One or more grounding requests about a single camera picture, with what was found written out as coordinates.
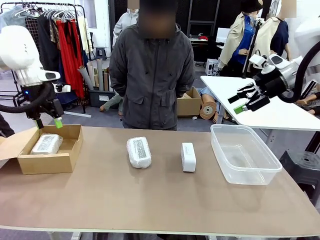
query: dark gray jacket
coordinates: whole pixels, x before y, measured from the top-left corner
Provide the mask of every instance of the dark gray jacket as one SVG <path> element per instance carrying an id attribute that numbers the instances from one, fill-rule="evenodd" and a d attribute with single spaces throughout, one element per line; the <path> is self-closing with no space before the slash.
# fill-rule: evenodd
<path id="1" fill-rule="evenodd" d="M 177 125 L 177 98 L 195 79 L 190 40 L 176 27 L 171 39 L 145 39 L 138 23 L 125 29 L 110 58 L 111 87 L 123 99 L 123 121 L 139 129 Z"/>

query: mannequin hand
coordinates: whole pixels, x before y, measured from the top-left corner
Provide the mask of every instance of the mannequin hand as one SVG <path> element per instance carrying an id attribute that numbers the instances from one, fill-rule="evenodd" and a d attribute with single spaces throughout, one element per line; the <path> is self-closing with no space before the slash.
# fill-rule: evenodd
<path id="1" fill-rule="evenodd" d="M 244 55 L 244 56 L 248 56 L 249 55 L 249 51 L 247 49 L 240 49 L 239 50 L 239 55 Z"/>

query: jacket pocket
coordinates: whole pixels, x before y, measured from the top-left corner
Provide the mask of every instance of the jacket pocket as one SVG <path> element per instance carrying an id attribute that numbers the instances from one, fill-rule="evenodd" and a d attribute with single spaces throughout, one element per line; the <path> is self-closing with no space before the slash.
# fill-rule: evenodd
<path id="1" fill-rule="evenodd" d="M 144 100 L 144 96 L 127 89 L 123 102 L 123 117 L 125 122 L 137 128 L 144 127 L 147 121 L 147 113 L 143 104 Z"/>
<path id="2" fill-rule="evenodd" d="M 159 108 L 159 120 L 161 126 L 170 125 L 172 127 L 177 121 L 177 97 L 176 90 L 167 91 L 161 96 Z"/>

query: bubble-wrapped package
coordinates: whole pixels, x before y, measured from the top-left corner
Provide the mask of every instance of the bubble-wrapped package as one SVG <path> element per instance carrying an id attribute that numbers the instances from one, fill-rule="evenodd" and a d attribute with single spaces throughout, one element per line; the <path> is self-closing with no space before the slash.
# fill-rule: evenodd
<path id="1" fill-rule="evenodd" d="M 147 139 L 143 137 L 131 138 L 126 142 L 131 165 L 136 169 L 146 169 L 151 165 L 151 153 Z"/>
<path id="2" fill-rule="evenodd" d="M 56 154 L 63 142 L 58 134 L 44 133 L 34 145 L 30 154 Z"/>

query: cardboard box flap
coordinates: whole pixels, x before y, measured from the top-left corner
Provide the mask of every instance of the cardboard box flap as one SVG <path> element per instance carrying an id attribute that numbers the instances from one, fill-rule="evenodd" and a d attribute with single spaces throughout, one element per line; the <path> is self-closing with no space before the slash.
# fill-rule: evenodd
<path id="1" fill-rule="evenodd" d="M 18 157 L 37 131 L 38 128 L 33 127 L 5 138 L 5 140 L 0 144 L 0 160 Z"/>

